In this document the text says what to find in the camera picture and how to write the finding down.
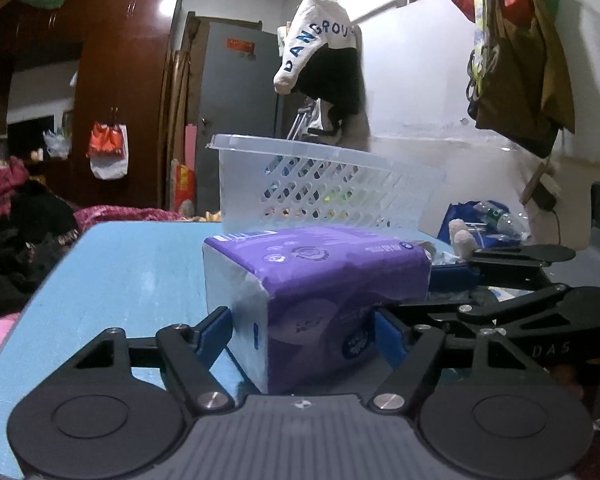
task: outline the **barcode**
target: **barcode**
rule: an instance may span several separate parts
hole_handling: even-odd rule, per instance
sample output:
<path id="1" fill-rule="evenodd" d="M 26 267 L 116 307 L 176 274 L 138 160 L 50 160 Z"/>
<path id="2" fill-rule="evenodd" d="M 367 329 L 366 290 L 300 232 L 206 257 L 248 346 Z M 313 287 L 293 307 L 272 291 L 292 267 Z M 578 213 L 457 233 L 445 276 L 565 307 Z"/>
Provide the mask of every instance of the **barcode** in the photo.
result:
<path id="1" fill-rule="evenodd" d="M 256 236 L 274 235 L 276 231 L 254 231 L 251 233 L 233 233 L 230 235 L 216 235 L 214 238 L 219 242 L 231 242 L 232 240 L 244 240 Z"/>

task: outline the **white plastic bag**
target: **white plastic bag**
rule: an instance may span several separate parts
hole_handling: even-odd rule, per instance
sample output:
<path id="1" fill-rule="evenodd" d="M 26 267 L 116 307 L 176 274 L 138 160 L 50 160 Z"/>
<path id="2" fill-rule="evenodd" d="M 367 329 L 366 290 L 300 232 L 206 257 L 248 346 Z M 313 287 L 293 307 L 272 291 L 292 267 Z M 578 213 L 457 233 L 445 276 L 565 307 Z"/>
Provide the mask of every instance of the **white plastic bag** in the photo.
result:
<path id="1" fill-rule="evenodd" d="M 49 156 L 56 156 L 66 160 L 71 151 L 71 139 L 60 134 L 55 134 L 51 130 L 47 130 L 42 134 L 45 139 L 46 150 Z"/>
<path id="2" fill-rule="evenodd" d="M 126 170 L 129 166 L 129 143 L 126 138 L 126 125 L 120 124 L 120 131 L 122 132 L 122 138 L 125 141 L 124 158 L 107 155 L 91 155 L 89 159 L 91 163 L 91 173 L 100 180 L 116 180 L 126 175 Z"/>

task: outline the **gray gripper base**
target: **gray gripper base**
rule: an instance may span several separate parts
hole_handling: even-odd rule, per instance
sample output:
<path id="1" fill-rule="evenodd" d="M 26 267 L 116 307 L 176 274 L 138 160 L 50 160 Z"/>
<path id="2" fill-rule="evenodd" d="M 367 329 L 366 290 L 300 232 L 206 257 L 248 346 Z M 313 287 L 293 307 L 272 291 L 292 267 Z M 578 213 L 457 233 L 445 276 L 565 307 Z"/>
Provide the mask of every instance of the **gray gripper base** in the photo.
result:
<path id="1" fill-rule="evenodd" d="M 179 450 L 142 480 L 463 480 L 438 462 L 409 423 L 355 395 L 249 396 L 205 416 Z"/>

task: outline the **green bottle label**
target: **green bottle label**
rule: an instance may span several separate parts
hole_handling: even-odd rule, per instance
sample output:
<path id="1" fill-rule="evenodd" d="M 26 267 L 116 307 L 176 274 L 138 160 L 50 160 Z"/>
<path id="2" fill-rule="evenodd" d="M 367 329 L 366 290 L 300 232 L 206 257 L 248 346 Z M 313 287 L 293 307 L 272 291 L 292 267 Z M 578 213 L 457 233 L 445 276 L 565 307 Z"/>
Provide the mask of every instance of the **green bottle label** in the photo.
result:
<path id="1" fill-rule="evenodd" d="M 498 221 L 500 220 L 500 217 L 502 215 L 504 215 L 504 213 L 506 213 L 506 211 L 504 211 L 504 209 L 498 209 L 498 208 L 494 208 L 494 209 L 489 209 L 487 211 L 487 218 L 486 218 L 486 223 L 487 225 L 493 229 L 496 230 L 498 227 Z"/>

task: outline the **purple plastic wrapper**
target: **purple plastic wrapper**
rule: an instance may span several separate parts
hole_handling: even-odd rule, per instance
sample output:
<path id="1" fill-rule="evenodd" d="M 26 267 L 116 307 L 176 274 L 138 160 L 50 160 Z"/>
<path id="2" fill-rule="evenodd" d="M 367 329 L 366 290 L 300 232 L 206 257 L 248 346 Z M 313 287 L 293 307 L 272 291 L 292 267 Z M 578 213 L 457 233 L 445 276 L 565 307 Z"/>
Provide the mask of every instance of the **purple plastic wrapper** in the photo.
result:
<path id="1" fill-rule="evenodd" d="M 429 285 L 422 248 L 344 226 L 218 235 L 203 257 L 207 309 L 232 310 L 229 350 L 269 394 L 373 355 L 369 311 Z"/>

